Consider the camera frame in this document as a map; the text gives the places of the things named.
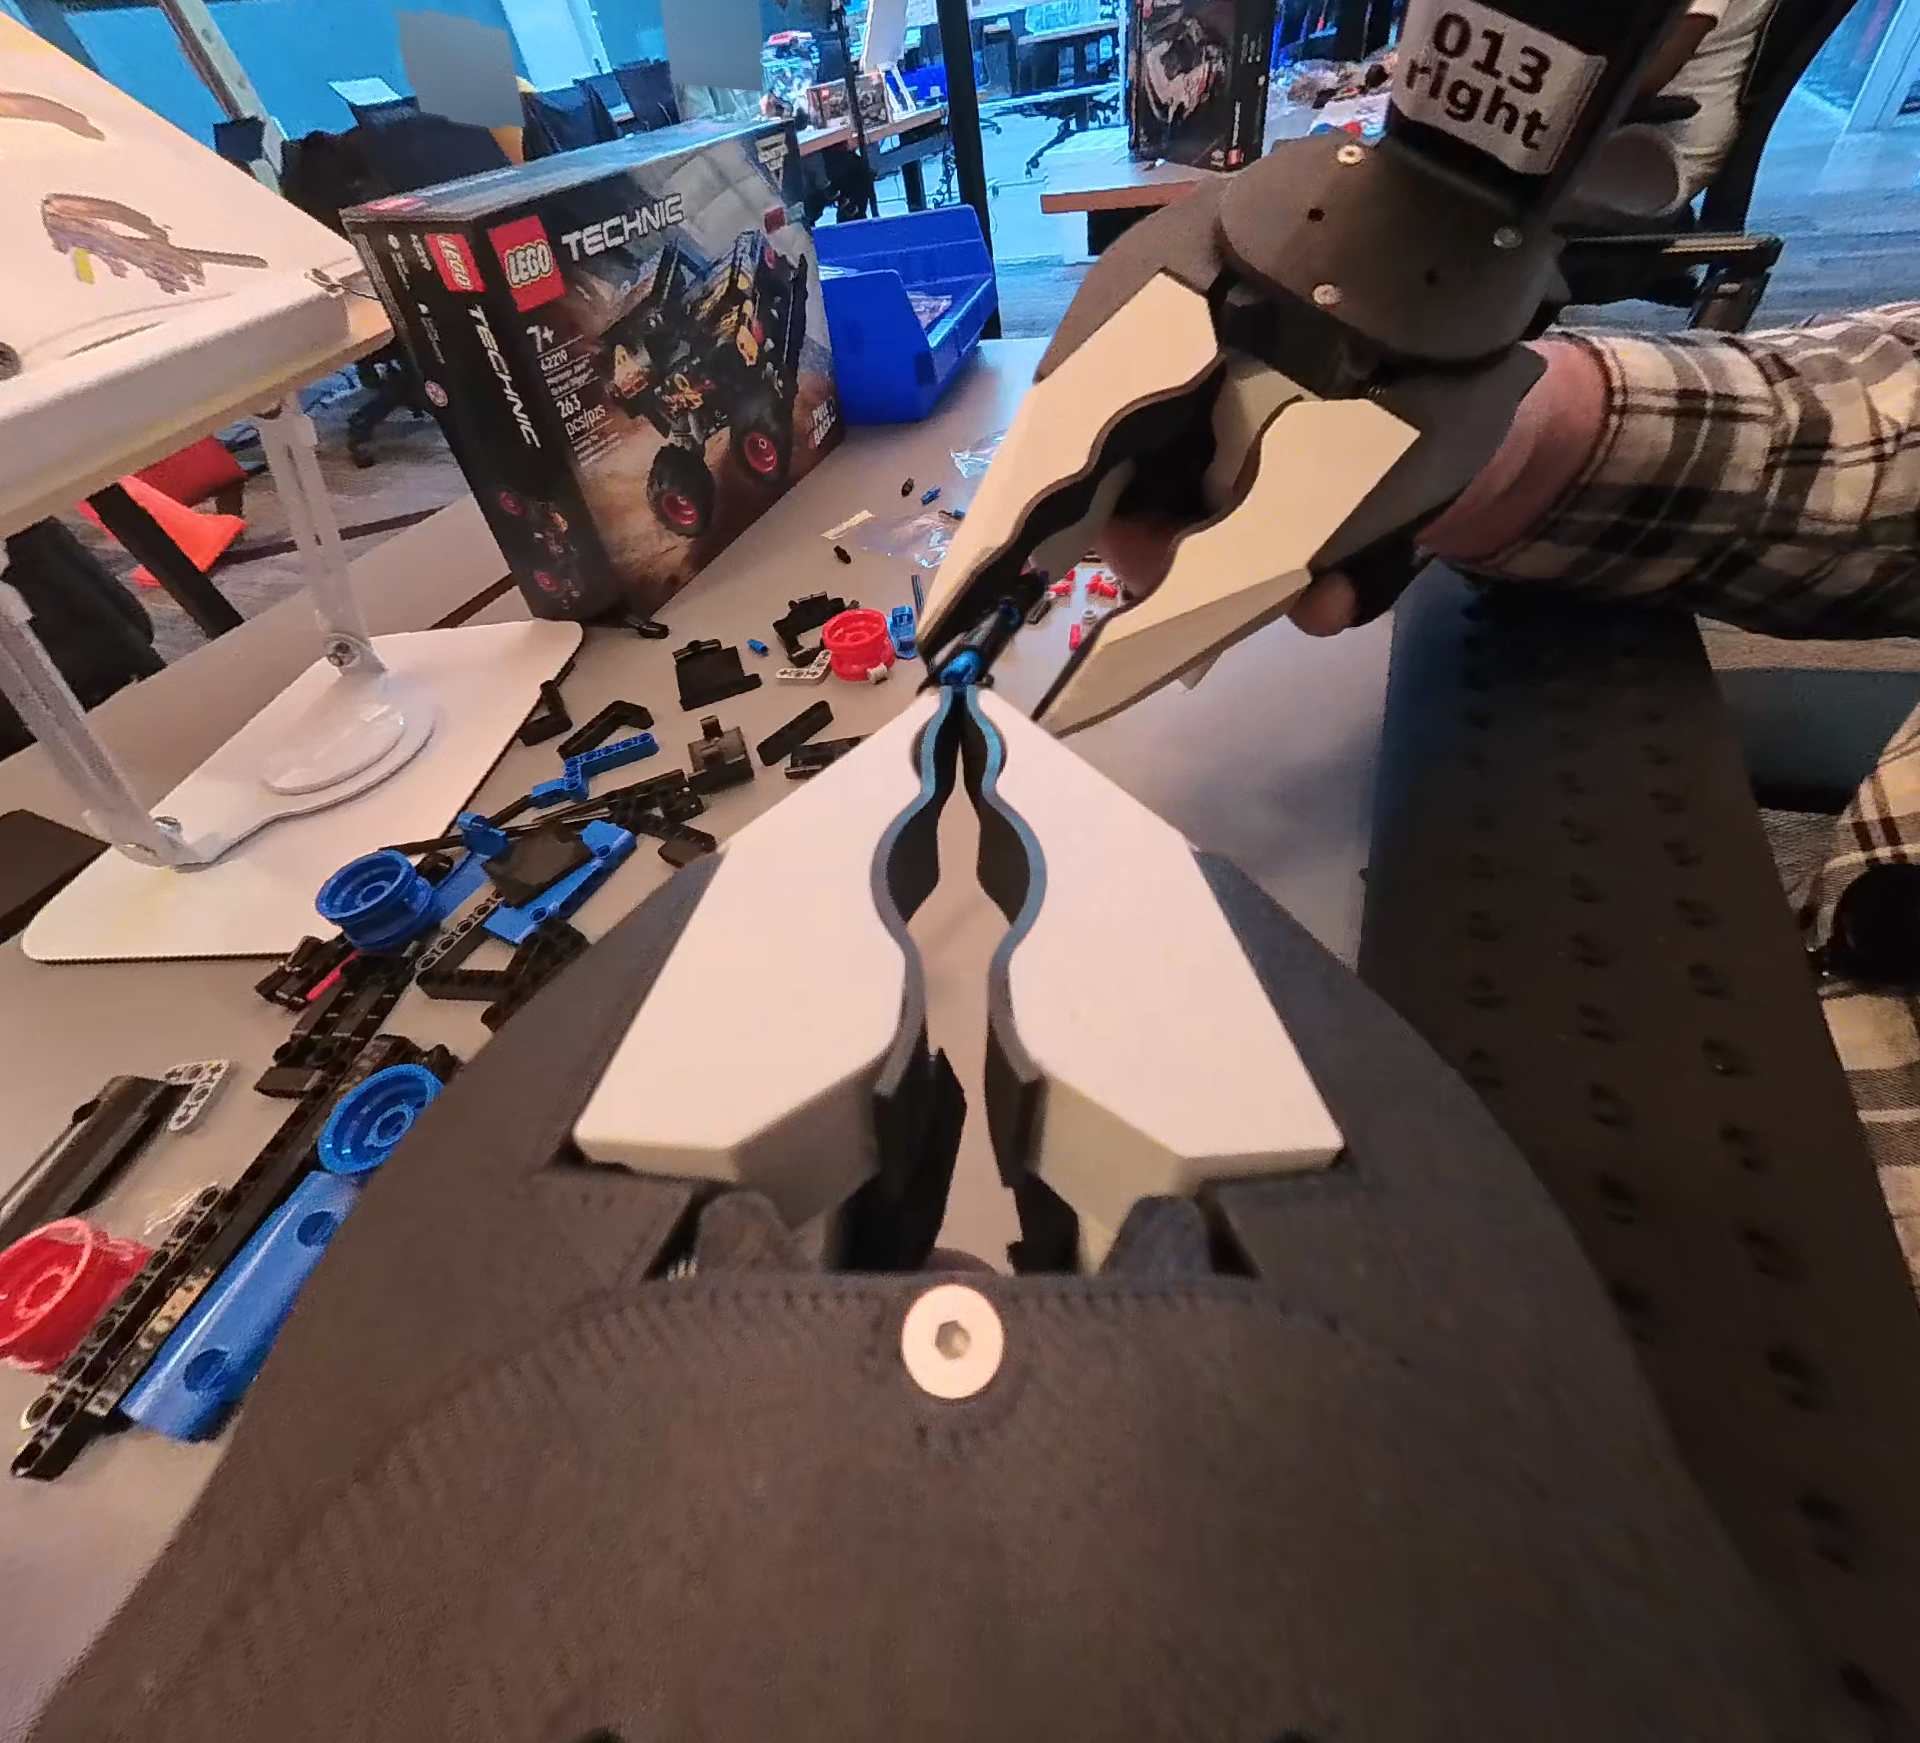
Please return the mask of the blue long pin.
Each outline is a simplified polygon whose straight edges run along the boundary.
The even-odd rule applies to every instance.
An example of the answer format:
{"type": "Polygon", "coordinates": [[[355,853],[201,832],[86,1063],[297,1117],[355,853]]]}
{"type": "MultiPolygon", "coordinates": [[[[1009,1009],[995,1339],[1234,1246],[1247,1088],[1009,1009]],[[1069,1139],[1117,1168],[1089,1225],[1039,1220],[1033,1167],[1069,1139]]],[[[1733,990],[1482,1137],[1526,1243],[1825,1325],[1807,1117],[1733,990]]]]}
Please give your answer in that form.
{"type": "Polygon", "coordinates": [[[947,641],[921,649],[921,688],[935,698],[928,732],[961,722],[990,694],[995,672],[1029,616],[1051,591],[1052,576],[1037,566],[1024,569],[971,623],[947,641]]]}

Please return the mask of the black three-hole connector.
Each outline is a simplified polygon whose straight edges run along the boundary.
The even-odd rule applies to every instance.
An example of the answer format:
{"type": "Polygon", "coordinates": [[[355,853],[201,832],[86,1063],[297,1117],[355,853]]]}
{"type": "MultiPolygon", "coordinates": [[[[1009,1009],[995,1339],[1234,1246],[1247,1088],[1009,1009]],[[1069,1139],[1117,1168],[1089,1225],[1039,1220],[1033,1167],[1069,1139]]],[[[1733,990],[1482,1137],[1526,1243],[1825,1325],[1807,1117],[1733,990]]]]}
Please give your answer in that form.
{"type": "Polygon", "coordinates": [[[694,825],[707,814],[705,798],[685,772],[669,770],[653,778],[590,798],[578,808],[584,821],[619,823],[635,833],[669,835],[673,828],[694,825]]]}

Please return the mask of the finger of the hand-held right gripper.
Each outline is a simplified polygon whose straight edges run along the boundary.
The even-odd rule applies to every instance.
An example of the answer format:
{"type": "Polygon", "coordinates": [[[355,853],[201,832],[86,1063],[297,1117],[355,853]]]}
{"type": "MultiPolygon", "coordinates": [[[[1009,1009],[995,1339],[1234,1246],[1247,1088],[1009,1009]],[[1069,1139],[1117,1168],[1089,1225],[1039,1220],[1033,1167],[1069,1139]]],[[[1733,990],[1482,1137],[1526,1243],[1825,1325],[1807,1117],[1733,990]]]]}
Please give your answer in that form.
{"type": "Polygon", "coordinates": [[[1034,377],[928,592],[929,669],[1086,550],[1138,454],[1182,423],[1219,361],[1208,293],[1160,271],[1034,377]]]}
{"type": "Polygon", "coordinates": [[[1239,502],[1171,545],[1164,573],[1108,616],[1037,706],[1055,737],[1104,722],[1214,665],[1306,592],[1313,556],[1420,439],[1372,401],[1296,401],[1263,428],[1239,502]]]}

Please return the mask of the blue wheel rim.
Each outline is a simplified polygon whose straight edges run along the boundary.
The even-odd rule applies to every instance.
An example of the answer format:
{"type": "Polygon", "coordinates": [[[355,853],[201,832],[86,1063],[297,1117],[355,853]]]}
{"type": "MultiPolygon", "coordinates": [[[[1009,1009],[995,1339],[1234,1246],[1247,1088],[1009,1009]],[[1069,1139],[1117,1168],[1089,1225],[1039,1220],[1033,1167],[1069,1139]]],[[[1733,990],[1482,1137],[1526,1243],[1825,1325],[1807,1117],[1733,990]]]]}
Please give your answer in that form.
{"type": "Polygon", "coordinates": [[[371,1073],[331,1107],[318,1137],[319,1167],[334,1177],[370,1177],[441,1091],[444,1079],[421,1063],[394,1063],[371,1073]]]}
{"type": "Polygon", "coordinates": [[[395,951],[438,923],[433,883],[395,847],[336,869],[318,891],[316,909],[361,954],[395,951]]]}

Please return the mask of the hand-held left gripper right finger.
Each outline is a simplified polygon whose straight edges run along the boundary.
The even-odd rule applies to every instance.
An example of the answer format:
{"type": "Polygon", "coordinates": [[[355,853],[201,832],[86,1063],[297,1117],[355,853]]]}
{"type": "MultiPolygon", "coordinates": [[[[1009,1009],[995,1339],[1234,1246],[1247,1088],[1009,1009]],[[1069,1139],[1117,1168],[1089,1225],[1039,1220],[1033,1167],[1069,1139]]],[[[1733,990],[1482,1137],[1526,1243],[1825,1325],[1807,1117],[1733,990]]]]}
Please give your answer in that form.
{"type": "Polygon", "coordinates": [[[1094,1271],[1146,1200],[1313,1174],[1341,1133],[1202,853],[997,696],[968,698],[986,1114],[1019,1271],[1094,1271]]]}

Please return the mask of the black steel pole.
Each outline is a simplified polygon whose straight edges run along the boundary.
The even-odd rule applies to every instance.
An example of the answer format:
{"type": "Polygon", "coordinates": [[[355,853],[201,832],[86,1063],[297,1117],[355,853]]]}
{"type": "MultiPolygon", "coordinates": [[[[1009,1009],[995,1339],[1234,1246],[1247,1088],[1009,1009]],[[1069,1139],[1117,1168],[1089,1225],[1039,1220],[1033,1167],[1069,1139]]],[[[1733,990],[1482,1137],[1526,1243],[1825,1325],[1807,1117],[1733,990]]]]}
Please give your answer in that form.
{"type": "Polygon", "coordinates": [[[982,241],[990,247],[990,194],[972,70],[971,0],[935,0],[935,11],[948,72],[948,136],[957,169],[957,188],[963,203],[972,208],[982,241]]]}

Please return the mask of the wood edged background table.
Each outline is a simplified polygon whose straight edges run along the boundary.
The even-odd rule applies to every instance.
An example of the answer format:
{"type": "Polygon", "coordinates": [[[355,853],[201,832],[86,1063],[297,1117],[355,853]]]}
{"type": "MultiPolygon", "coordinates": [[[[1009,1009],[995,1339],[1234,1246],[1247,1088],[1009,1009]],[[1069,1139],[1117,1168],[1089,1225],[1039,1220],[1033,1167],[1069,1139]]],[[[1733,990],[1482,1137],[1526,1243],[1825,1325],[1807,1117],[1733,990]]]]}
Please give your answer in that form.
{"type": "Polygon", "coordinates": [[[1098,260],[1138,221],[1221,177],[1192,165],[1136,160],[1123,142],[1061,147],[1049,157],[1039,208],[1044,217],[1080,221],[1085,255],[1098,260]]]}

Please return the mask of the black rectangular frame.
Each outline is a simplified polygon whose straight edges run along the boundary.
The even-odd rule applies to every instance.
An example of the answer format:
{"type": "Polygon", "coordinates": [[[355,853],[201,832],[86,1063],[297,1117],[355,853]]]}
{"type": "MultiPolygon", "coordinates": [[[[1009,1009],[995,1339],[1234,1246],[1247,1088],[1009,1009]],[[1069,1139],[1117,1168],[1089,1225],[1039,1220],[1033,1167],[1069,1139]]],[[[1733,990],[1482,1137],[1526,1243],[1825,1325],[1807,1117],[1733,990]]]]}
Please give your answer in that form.
{"type": "Polygon", "coordinates": [[[412,984],[423,938],[390,954],[361,954],[346,938],[304,938],[256,984],[256,995],[291,1013],[291,1029],[254,1091],[270,1100],[309,1103],[340,1083],[349,1063],[371,1042],[412,984]],[[358,961],[323,1004],[306,1006],[304,995],[347,951],[358,961]]]}

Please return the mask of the person's right hand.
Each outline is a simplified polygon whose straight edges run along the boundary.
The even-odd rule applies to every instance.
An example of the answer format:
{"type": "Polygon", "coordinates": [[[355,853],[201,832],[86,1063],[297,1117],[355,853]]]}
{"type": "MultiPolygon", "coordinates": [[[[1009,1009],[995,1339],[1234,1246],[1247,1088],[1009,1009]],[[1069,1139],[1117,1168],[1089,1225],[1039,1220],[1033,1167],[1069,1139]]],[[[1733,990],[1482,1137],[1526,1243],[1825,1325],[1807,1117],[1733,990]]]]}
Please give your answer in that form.
{"type": "Polygon", "coordinates": [[[1599,436],[1603,375],[1584,344],[1530,346],[1546,364],[1474,482],[1414,541],[1414,573],[1441,561],[1482,569],[1524,542],[1584,469],[1599,436]]]}

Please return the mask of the toy truck set box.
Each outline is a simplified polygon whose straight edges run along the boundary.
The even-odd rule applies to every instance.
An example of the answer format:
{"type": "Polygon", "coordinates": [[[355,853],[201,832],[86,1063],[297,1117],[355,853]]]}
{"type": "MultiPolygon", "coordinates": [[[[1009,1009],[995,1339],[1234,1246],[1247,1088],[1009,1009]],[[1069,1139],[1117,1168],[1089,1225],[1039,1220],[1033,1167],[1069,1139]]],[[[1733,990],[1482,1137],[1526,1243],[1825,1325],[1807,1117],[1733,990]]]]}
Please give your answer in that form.
{"type": "Polygon", "coordinates": [[[341,213],[530,615],[653,616],[847,434],[791,123],[341,213]]]}

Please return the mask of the person's right forearm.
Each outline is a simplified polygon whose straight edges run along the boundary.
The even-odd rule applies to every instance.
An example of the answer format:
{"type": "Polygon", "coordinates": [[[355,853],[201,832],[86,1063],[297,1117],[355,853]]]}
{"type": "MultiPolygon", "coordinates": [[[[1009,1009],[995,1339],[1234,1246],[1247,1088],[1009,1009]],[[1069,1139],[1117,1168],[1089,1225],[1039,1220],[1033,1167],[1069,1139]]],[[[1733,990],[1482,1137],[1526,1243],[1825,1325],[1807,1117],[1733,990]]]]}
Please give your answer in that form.
{"type": "Polygon", "coordinates": [[[1595,449],[1540,528],[1473,573],[1775,637],[1917,637],[1914,301],[1754,335],[1554,335],[1597,357],[1595,449]]]}

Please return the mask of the white book stand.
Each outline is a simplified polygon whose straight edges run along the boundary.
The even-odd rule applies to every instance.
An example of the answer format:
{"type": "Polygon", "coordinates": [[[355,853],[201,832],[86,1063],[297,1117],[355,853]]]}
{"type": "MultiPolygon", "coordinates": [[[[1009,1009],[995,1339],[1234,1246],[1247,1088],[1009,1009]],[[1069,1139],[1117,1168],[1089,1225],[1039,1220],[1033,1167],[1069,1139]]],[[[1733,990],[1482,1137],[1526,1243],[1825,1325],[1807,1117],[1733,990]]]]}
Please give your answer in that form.
{"type": "Polygon", "coordinates": [[[323,875],[451,820],[583,642],[566,623],[378,635],[323,501],[297,391],[383,344],[343,269],[95,316],[5,377],[5,533],[256,418],[316,603],[321,655],[158,805],[136,796],[5,592],[5,693],[108,851],[24,928],[41,963],[264,957],[323,875]]]}

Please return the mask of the orange red object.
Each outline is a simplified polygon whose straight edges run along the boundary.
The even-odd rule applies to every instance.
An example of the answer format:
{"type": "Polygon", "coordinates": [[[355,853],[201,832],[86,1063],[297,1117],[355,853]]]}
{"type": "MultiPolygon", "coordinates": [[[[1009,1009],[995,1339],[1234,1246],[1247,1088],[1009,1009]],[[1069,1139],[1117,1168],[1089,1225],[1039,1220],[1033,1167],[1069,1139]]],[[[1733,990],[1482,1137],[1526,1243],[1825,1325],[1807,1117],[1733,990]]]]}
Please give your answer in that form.
{"type": "Polygon", "coordinates": [[[214,436],[121,475],[114,490],[130,502],[196,574],[212,571],[245,536],[247,471],[214,436]]]}

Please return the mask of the blue angled beam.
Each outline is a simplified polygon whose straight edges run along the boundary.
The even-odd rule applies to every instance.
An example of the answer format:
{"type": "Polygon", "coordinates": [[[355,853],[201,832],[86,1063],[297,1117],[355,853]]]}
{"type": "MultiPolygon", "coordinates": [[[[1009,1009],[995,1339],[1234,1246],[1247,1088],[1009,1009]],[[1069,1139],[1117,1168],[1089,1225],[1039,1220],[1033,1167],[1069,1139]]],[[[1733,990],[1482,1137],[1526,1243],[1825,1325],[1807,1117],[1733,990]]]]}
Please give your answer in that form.
{"type": "Polygon", "coordinates": [[[596,778],[655,756],[659,756],[659,742],[648,732],[583,750],[565,759],[562,772],[556,778],[541,782],[528,791],[528,805],[534,810],[556,810],[565,803],[584,803],[590,798],[596,778]]]}

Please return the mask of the dark toy set box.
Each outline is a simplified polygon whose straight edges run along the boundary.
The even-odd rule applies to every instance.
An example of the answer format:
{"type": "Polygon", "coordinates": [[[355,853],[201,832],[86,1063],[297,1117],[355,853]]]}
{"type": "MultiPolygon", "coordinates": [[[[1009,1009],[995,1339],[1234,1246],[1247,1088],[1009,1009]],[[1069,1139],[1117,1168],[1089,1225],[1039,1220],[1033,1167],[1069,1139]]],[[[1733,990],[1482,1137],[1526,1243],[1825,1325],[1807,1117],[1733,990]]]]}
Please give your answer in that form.
{"type": "Polygon", "coordinates": [[[1280,0],[1128,0],[1127,147],[1136,163],[1230,172],[1267,150],[1280,0]]]}

